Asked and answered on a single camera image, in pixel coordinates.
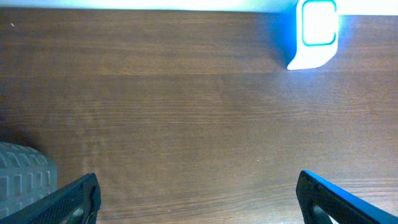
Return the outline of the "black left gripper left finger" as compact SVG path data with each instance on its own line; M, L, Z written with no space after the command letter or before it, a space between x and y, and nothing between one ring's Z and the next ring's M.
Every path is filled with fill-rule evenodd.
M94 173L86 174L5 218L3 224L95 224L101 190Z

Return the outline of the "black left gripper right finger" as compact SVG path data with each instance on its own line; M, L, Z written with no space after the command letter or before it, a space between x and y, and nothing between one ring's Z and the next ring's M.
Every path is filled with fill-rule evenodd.
M296 195L304 223L397 223L397 217L354 196L322 177L300 172Z

